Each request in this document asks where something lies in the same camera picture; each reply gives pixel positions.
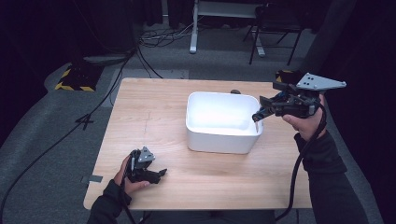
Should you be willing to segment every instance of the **wooden table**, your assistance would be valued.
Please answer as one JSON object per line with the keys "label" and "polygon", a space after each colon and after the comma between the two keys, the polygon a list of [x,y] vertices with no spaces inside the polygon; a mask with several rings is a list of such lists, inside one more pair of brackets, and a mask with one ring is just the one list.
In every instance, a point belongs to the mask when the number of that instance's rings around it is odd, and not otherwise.
{"label": "wooden table", "polygon": [[[272,97],[272,83],[125,78],[93,170],[84,206],[92,207],[129,153],[143,146],[156,156],[151,171],[167,168],[160,184],[136,192],[134,210],[277,209],[289,203],[291,171],[298,156],[295,131],[279,117],[264,120],[264,131],[248,154],[197,152],[187,147],[186,107],[194,91]],[[300,168],[294,207],[311,207],[308,177]]]}

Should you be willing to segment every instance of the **white container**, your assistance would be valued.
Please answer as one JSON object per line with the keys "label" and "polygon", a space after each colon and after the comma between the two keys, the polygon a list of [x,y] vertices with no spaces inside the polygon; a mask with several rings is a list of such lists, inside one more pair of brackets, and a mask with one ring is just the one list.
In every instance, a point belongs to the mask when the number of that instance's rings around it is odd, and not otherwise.
{"label": "white container", "polygon": [[187,103],[187,142],[196,151],[247,154],[262,134],[251,116],[260,109],[250,95],[194,92]]}

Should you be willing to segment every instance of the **hand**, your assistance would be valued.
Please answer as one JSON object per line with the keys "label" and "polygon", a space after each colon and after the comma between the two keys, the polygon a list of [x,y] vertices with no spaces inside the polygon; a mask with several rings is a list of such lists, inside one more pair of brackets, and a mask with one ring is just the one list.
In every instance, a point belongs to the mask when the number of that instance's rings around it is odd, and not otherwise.
{"label": "hand", "polygon": [[[324,105],[323,95],[320,95],[319,98],[320,98],[320,103]],[[287,123],[291,124],[294,130],[299,132],[300,136],[305,141],[309,141],[311,136],[318,128],[322,114],[323,112],[321,108],[319,108],[318,111],[313,116],[306,119],[299,119],[292,115],[284,115],[282,119],[285,120]],[[323,131],[319,134],[318,138],[320,138],[325,133],[326,133],[326,128],[323,129]]]}
{"label": "hand", "polygon": [[[126,163],[128,162],[130,156],[127,156],[121,165],[121,168],[119,170],[119,172],[116,174],[116,176],[114,176],[114,182],[120,186],[121,185],[121,180],[122,180],[122,176],[126,167]],[[139,189],[143,189],[145,187],[147,187],[149,185],[148,181],[141,181],[141,182],[136,182],[136,183],[132,183],[128,177],[125,177],[125,193],[127,193],[128,195],[131,195],[133,192],[139,190]]]}

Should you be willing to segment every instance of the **forearm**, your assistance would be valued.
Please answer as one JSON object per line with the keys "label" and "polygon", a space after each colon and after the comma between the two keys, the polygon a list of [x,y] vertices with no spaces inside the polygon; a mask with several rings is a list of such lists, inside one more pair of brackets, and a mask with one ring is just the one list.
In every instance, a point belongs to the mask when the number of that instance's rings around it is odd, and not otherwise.
{"label": "forearm", "polygon": [[[125,202],[130,203],[131,198],[122,193]],[[111,180],[102,196],[98,197],[91,208],[88,223],[117,223],[117,217],[122,211],[120,201],[120,186]]]}
{"label": "forearm", "polygon": [[[306,142],[298,134],[295,139],[301,150]],[[345,176],[347,168],[329,133],[311,145],[303,165],[309,176],[317,223],[368,223],[361,202]]]}

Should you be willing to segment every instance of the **person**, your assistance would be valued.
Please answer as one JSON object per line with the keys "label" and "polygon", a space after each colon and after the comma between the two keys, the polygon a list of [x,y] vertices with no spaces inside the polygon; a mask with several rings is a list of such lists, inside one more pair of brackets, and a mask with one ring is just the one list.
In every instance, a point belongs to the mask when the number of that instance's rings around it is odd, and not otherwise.
{"label": "person", "polygon": [[[299,119],[292,115],[282,117],[298,132],[294,139],[299,150],[302,150],[316,131],[321,116],[322,111],[318,109],[314,116],[307,119]],[[120,199],[120,182],[128,158],[124,159],[120,170],[109,182],[104,194],[93,204],[88,223],[116,223],[122,211],[120,200],[125,200],[129,204],[132,193],[149,186],[147,181],[131,183],[125,178],[124,198]],[[347,168],[326,128],[318,135],[304,156],[303,166],[308,172],[311,203],[317,223],[368,223],[361,202],[345,175]],[[275,216],[274,211],[271,210],[159,211],[152,212],[146,223],[275,223]]]}

